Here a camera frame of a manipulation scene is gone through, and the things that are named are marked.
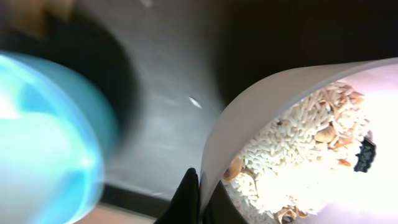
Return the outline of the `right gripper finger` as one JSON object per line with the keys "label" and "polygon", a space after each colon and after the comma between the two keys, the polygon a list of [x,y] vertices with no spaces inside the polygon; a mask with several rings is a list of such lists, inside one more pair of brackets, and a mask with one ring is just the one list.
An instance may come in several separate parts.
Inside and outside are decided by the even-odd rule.
{"label": "right gripper finger", "polygon": [[189,168],[178,186],[169,207],[154,224],[198,224],[199,181]]}

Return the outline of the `white bowl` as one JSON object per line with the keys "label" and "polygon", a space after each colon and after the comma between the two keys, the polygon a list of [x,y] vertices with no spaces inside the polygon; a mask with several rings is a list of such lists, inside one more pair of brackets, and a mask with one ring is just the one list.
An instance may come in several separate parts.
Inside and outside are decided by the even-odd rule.
{"label": "white bowl", "polygon": [[[396,223],[396,58],[294,68],[243,91],[222,112],[206,140],[200,208],[208,207],[217,185],[226,191],[223,179],[229,177],[231,163],[255,134],[302,98],[334,82],[348,84],[365,96],[369,134],[361,146],[354,175],[337,180],[327,192],[332,201],[317,215],[293,223]],[[232,209],[248,223],[233,203]]]}

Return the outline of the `rice food scraps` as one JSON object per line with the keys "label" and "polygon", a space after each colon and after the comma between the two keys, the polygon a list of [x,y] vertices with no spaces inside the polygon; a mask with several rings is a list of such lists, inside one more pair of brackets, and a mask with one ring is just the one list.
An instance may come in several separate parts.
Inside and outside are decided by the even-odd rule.
{"label": "rice food scraps", "polygon": [[238,152],[223,185],[248,223],[320,213],[337,180],[354,175],[369,134],[365,96],[334,82],[296,102]]}

